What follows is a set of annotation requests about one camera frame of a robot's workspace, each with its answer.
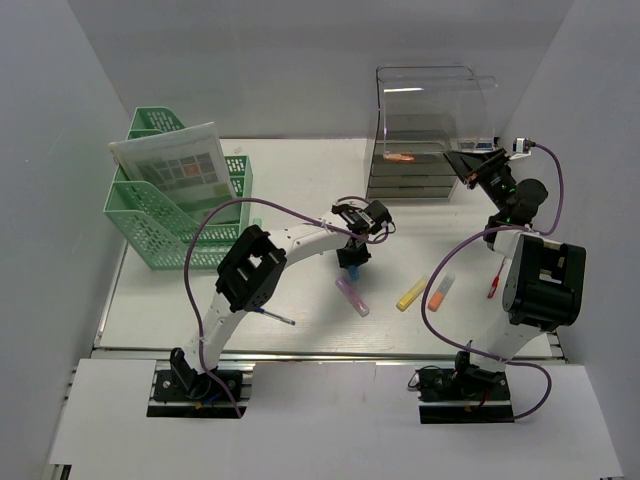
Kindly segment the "purple highlighter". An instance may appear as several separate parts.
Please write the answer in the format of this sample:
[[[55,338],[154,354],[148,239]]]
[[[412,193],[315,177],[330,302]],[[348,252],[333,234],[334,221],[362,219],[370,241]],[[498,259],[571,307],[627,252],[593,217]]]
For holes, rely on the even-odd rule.
[[[347,279],[340,277],[335,281],[335,285],[360,317],[364,318],[369,315],[369,307],[365,304],[354,286]]]

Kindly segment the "red pen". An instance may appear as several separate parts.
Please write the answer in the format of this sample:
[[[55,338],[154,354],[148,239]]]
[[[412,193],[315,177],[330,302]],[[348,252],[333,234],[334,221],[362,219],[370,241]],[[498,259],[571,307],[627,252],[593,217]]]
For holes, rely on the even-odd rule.
[[[500,264],[500,267],[499,267],[499,269],[498,269],[498,271],[497,271],[497,273],[495,275],[495,277],[492,280],[490,289],[489,289],[489,291],[487,293],[487,298],[488,299],[492,299],[496,294],[496,291],[497,291],[499,283],[500,283],[501,273],[502,273],[502,271],[504,269],[505,263],[506,263],[506,259],[503,259],[501,264]]]

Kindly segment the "blue ballpoint pen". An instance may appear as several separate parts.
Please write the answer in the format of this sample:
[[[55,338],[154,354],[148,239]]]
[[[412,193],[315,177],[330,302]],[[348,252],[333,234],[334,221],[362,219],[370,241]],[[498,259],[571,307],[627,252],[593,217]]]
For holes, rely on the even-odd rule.
[[[291,326],[295,326],[296,325],[296,321],[295,320],[290,319],[288,317],[285,317],[283,315],[279,315],[279,314],[267,311],[265,309],[259,309],[259,310],[257,310],[257,313],[259,313],[261,315],[264,315],[264,316],[267,316],[267,317],[269,317],[271,319],[277,320],[277,321],[279,321],[281,323],[284,323],[284,324],[287,324],[287,325],[291,325]]]

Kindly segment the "document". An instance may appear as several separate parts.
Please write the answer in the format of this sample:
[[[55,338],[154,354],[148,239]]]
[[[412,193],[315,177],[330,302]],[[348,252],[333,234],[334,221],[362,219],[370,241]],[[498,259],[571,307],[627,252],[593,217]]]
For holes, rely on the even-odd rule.
[[[146,181],[197,219],[237,196],[216,124],[111,142],[109,150],[131,181]]]

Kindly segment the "blue highlighter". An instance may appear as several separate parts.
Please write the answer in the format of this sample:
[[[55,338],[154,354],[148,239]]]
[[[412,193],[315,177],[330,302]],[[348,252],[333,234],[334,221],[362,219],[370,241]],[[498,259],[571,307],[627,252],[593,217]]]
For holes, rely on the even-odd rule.
[[[352,282],[357,282],[360,278],[359,269],[357,266],[350,266],[348,274]]]

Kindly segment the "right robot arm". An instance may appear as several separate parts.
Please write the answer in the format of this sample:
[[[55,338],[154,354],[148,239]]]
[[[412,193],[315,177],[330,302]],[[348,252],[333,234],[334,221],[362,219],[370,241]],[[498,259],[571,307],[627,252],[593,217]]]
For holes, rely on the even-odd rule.
[[[496,206],[482,239],[510,261],[502,312],[483,335],[468,343],[466,351],[457,354],[451,374],[453,390],[472,399],[500,383],[506,363],[532,339],[576,321],[586,249],[531,230],[548,191],[537,179],[516,180],[504,149],[448,151],[444,158],[462,183],[481,188]]]

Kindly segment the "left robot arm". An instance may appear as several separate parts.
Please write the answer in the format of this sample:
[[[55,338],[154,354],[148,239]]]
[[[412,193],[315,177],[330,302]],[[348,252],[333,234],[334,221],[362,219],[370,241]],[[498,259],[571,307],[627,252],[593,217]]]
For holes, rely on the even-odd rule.
[[[238,398],[218,373],[221,353],[241,320],[271,299],[286,268],[329,251],[337,254],[341,269],[359,267],[371,258],[368,247],[384,242],[394,231],[391,213],[380,201],[365,202],[360,207],[352,200],[343,198],[324,215],[310,217],[266,200],[238,198],[238,203],[268,206],[300,223],[271,232],[257,225],[245,228],[217,266],[214,294],[206,313],[198,308],[190,282],[196,244],[214,215],[203,220],[192,237],[183,266],[196,331],[185,346],[173,349],[170,355],[173,379],[187,398],[201,400],[216,394]]]

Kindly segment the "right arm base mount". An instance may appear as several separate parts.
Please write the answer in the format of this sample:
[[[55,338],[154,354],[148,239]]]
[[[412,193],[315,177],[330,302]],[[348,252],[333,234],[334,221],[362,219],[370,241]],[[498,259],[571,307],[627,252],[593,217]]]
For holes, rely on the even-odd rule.
[[[514,412],[504,373],[496,382],[467,379],[453,368],[425,366],[414,371],[407,388],[418,394],[423,425],[513,423]]]

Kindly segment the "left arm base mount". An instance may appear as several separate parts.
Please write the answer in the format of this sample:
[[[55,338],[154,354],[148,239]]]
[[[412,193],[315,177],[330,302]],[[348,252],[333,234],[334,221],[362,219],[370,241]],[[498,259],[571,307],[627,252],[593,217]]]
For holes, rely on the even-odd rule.
[[[233,395],[240,413],[244,414],[251,394],[252,373],[244,370],[221,370],[217,374]],[[203,385],[188,393],[169,368],[157,369],[154,374],[146,416],[239,419],[228,395],[209,376],[205,377]]]

